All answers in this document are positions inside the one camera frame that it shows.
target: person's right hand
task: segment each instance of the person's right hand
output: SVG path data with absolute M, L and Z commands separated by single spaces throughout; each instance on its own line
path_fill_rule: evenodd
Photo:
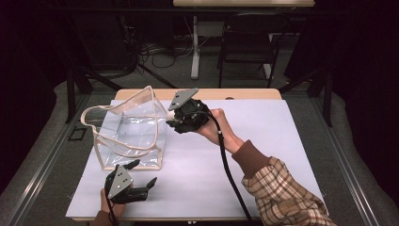
M 221 108 L 212 109 L 211 112 L 219 123 L 220 130 L 222 131 L 222 135 L 224 137 L 224 145 L 226 150 L 229 153 L 237 152 L 238 149 L 244 144 L 244 141 L 232 131 L 224 110 Z M 202 125 L 201 128 L 196 132 L 208 138 L 214 144 L 219 145 L 217 128 L 212 119 L 209 119 L 208 122 Z

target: desk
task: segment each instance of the desk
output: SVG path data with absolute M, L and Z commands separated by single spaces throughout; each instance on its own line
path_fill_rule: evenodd
M 120 90 L 114 104 L 136 91 Z M 157 98 L 168 106 L 176 89 L 154 91 Z M 220 100 L 227 97 L 235 100 Z M 265 154 L 284 160 L 297 181 L 323 199 L 291 113 L 276 89 L 200 89 L 194 98 L 201 98 L 210 108 L 223 107 L 239 137 L 250 137 Z M 248 121 L 244 117 L 258 120 Z M 129 203 L 121 219 L 245 220 L 244 211 L 223 169 L 219 148 L 195 133 L 180 135 L 169 129 L 163 167 L 130 172 L 136 186 L 144 186 L 153 177 L 158 177 L 155 187 L 145 202 Z M 241 186 L 243 172 L 229 156 L 228 162 L 249 213 L 258 218 L 253 197 Z M 101 170 L 92 150 L 66 214 L 68 218 L 91 220 L 96 216 L 100 207 L 99 191 L 109 172 Z
M 313 7 L 313 0 L 173 0 L 175 7 L 194 7 L 194 8 L 205 8 L 205 7 L 219 7 L 219 8 L 304 8 Z M 198 20 L 197 16 L 194 16 L 193 22 L 193 64 L 191 67 L 191 78 L 199 78 L 199 66 L 200 66 L 200 50 L 198 43 Z M 263 65 L 265 74 L 270 74 L 270 65 Z

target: transparent bag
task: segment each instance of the transparent bag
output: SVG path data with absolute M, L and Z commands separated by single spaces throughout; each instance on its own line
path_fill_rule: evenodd
M 135 170 L 159 170 L 167 136 L 167 111 L 145 87 L 119 105 L 97 105 L 81 116 L 91 126 L 94 149 L 104 170 L 139 158 Z

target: chair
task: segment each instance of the chair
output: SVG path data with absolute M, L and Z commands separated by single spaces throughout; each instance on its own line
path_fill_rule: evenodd
M 222 43 L 217 62 L 219 87 L 221 88 L 223 80 L 223 62 L 227 62 L 260 64 L 259 69 L 263 67 L 263 64 L 271 64 L 267 83 L 267 87 L 270 88 L 280 41 L 289 23 L 287 17 L 277 13 L 240 12 L 228 18 L 223 25 Z M 276 41 L 269 39 L 272 33 L 279 34 Z M 250 78 L 244 75 L 242 78 L 234 79 L 267 80 L 267 75 L 264 73 L 264 78 Z

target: black fabric backdrop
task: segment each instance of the black fabric backdrop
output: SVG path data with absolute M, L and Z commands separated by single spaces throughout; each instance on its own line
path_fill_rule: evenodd
M 32 4 L 0 4 L 2 79 L 0 192 L 29 153 L 56 104 L 65 70 Z
M 350 40 L 334 45 L 346 26 L 344 18 L 310 19 L 285 71 L 295 80 L 333 56 L 333 91 L 346 104 L 354 143 L 380 186 L 399 206 L 397 1 L 316 1 L 315 10 L 358 7 L 361 19 L 348 30 Z

